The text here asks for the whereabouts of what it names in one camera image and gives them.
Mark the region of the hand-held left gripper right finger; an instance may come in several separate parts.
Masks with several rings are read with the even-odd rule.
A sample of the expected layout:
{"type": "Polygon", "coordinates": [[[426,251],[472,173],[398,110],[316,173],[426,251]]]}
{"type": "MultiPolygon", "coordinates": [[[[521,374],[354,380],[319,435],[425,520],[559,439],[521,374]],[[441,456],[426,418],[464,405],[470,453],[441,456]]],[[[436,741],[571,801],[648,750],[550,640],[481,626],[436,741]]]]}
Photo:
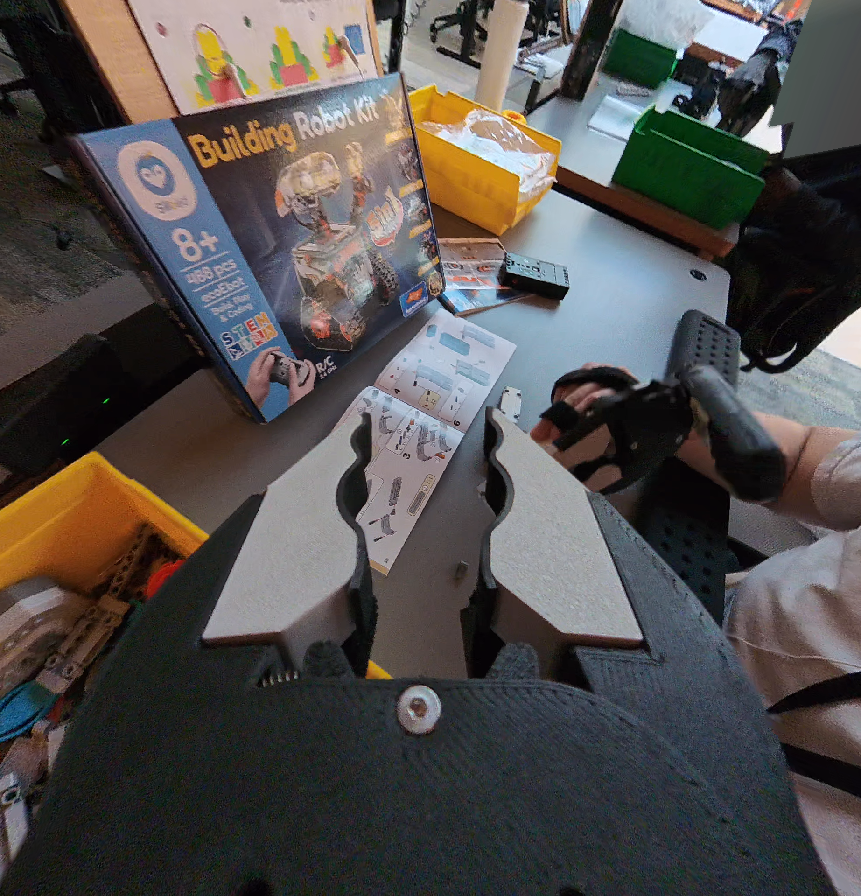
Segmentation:
{"type": "Polygon", "coordinates": [[[486,676],[506,644],[530,645],[545,678],[573,648],[642,648],[589,490],[500,409],[485,410],[483,452],[493,518],[461,613],[469,677],[486,676]]]}

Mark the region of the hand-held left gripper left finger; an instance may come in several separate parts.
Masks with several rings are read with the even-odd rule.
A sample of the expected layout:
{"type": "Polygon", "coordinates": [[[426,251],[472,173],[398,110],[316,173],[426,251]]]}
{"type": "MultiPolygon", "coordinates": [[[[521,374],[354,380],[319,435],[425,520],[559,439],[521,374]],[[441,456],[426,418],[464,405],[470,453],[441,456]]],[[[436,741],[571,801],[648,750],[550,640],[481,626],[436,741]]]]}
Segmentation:
{"type": "Polygon", "coordinates": [[[347,418],[262,497],[202,633],[210,645],[273,644],[304,671],[315,643],[336,644],[365,678],[377,629],[367,539],[372,422],[347,418]]]}

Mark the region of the building pieces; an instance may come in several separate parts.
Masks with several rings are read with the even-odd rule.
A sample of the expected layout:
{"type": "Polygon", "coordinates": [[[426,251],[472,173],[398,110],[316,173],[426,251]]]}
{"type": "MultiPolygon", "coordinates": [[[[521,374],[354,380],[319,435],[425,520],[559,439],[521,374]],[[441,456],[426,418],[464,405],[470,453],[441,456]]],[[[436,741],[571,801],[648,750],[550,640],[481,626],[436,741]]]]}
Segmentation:
{"type": "Polygon", "coordinates": [[[19,778],[29,827],[34,804],[53,772],[78,702],[92,689],[95,673],[110,649],[144,611],[143,591],[150,574],[179,558],[153,527],[140,525],[124,554],[108,566],[89,592],[78,593],[91,599],[92,607],[38,674],[25,681],[37,680],[62,695],[48,716],[27,734],[0,744],[0,777],[15,773],[19,778]]]}

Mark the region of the yellow storage bin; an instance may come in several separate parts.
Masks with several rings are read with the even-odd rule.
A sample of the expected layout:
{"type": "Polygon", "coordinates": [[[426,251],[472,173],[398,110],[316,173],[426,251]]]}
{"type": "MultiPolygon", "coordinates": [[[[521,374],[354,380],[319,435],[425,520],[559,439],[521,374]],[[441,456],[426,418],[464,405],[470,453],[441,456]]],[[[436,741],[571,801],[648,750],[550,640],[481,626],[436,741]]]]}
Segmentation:
{"type": "Polygon", "coordinates": [[[551,189],[527,201],[518,197],[518,177],[495,168],[491,163],[471,156],[454,145],[418,129],[425,121],[453,124],[461,121],[472,109],[481,108],[514,122],[543,149],[556,156],[549,173],[555,177],[561,142],[546,133],[518,121],[512,113],[495,112],[458,94],[440,92],[430,85],[410,92],[413,120],[422,156],[429,196],[435,204],[501,236],[522,221],[551,189]]]}
{"type": "Polygon", "coordinates": [[[299,671],[273,644],[202,639],[263,495],[197,540],[91,453],[0,510],[0,591],[38,576],[87,590],[142,524],[187,555],[77,709],[0,894],[409,887],[437,809],[407,780],[429,754],[396,721],[404,682],[358,683],[330,642],[299,671]]]}

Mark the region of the grey rectangular panel piece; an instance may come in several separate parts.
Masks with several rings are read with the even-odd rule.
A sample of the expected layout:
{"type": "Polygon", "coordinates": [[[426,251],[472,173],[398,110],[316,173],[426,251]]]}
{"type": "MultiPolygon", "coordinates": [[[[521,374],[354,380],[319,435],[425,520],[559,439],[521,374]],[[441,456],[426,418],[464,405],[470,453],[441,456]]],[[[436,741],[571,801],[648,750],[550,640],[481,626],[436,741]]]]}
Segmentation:
{"type": "Polygon", "coordinates": [[[28,812],[15,773],[0,777],[0,876],[15,860],[28,834],[28,812]]]}

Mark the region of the person's right forearm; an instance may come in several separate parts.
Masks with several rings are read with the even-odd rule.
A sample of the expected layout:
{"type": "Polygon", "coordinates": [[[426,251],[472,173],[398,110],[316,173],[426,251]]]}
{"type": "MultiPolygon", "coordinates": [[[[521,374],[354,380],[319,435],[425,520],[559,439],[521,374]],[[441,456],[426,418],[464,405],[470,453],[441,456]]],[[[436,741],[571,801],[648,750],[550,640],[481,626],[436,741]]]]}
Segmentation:
{"type": "MultiPolygon", "coordinates": [[[[760,411],[753,414],[782,450],[786,466],[782,493],[765,506],[800,521],[817,522],[821,515],[811,495],[816,470],[837,446],[852,438],[856,432],[837,427],[808,427],[760,411]]],[[[710,449],[698,434],[690,435],[679,448],[677,456],[697,473],[711,479],[734,497],[738,496],[717,472],[710,449]]]]}

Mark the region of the open instruction booklet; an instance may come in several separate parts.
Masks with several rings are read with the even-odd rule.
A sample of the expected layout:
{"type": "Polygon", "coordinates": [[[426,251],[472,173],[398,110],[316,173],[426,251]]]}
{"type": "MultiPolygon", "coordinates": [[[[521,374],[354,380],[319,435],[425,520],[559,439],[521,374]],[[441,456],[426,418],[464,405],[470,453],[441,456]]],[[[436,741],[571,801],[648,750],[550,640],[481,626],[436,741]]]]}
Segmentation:
{"type": "Polygon", "coordinates": [[[369,415],[368,498],[356,519],[388,575],[476,415],[515,352],[476,322],[436,311],[342,417],[369,415]]]}

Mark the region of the colourful folded leaflet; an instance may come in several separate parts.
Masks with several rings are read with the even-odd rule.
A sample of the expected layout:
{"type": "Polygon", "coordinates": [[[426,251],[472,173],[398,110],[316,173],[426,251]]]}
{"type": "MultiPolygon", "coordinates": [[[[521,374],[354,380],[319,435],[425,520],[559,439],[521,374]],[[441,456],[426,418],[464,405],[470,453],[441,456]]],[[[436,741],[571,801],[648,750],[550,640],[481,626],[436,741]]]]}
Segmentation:
{"type": "Polygon", "coordinates": [[[496,238],[440,238],[446,281],[439,302],[456,317],[467,317],[533,296],[501,282],[505,249],[496,238]]]}

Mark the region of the green bin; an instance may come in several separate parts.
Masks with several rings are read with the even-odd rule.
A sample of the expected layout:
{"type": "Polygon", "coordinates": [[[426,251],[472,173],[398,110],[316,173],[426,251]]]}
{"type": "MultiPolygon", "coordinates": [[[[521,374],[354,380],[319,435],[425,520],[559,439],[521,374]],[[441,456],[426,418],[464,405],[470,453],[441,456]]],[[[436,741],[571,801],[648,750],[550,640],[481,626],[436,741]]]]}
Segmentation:
{"type": "Polygon", "coordinates": [[[635,122],[611,182],[723,230],[748,217],[768,158],[738,136],[650,106],[635,122]]]}
{"type": "Polygon", "coordinates": [[[678,51],[616,28],[602,62],[607,75],[645,88],[657,88],[671,79],[678,51]]]}

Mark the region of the grey white controller block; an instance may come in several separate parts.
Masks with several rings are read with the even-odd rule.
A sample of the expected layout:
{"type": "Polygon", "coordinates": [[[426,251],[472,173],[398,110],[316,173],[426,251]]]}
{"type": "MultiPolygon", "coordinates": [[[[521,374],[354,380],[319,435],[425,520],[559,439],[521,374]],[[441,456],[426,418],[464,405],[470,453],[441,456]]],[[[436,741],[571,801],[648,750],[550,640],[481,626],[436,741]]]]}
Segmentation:
{"type": "Polygon", "coordinates": [[[0,699],[38,674],[92,605],[46,576],[0,591],[0,699]]]}

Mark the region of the grey neighbouring table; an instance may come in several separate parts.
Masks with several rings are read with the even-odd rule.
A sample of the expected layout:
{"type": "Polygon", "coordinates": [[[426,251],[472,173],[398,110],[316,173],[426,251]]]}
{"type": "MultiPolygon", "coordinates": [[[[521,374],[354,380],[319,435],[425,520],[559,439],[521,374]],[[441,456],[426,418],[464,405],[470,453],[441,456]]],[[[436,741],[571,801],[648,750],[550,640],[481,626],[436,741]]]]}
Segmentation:
{"type": "Polygon", "coordinates": [[[655,200],[611,183],[625,143],[589,127],[602,100],[625,84],[606,75],[583,100],[552,95],[527,117],[528,125],[561,142],[556,188],[706,261],[725,257],[738,242],[739,226],[716,230],[655,200]]]}

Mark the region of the blue leaf-shaped plastic piece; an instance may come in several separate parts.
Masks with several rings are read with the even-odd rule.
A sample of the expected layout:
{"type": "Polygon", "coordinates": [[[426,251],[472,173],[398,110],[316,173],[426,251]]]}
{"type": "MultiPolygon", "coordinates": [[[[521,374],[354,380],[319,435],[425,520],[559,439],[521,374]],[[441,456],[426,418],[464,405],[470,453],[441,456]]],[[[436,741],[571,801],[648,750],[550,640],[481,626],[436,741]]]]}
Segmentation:
{"type": "Polygon", "coordinates": [[[0,744],[27,734],[62,695],[37,680],[24,682],[0,699],[0,744]]]}

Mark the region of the clear plastic bags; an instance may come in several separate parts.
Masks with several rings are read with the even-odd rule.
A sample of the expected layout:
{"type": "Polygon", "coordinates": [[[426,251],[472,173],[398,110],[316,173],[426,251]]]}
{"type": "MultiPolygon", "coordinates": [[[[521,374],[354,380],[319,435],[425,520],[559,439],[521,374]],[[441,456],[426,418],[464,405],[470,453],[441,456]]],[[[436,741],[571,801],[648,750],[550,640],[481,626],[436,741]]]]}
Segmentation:
{"type": "Polygon", "coordinates": [[[475,108],[456,123],[425,121],[418,124],[418,129],[517,175],[520,201],[540,195],[555,181],[549,173],[556,163],[555,154],[498,114],[475,108]]]}

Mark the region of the white water bottle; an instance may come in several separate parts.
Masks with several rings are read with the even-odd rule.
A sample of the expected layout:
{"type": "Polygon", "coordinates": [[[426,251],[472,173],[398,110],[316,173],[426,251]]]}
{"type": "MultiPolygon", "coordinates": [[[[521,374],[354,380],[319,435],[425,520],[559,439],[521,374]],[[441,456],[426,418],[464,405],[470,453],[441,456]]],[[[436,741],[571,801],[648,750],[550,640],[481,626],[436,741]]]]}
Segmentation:
{"type": "Polygon", "coordinates": [[[496,1],[489,16],[474,101],[500,112],[529,12],[528,2],[496,1]]]}

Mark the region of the dark post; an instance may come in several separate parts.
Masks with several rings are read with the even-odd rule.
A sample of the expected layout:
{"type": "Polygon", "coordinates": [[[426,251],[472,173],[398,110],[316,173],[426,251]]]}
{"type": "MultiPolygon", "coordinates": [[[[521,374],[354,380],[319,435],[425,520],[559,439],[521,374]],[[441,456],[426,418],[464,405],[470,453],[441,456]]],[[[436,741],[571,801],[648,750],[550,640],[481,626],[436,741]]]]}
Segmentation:
{"type": "Polygon", "coordinates": [[[559,87],[562,98],[582,101],[590,90],[623,1],[589,1],[575,33],[559,87]]]}

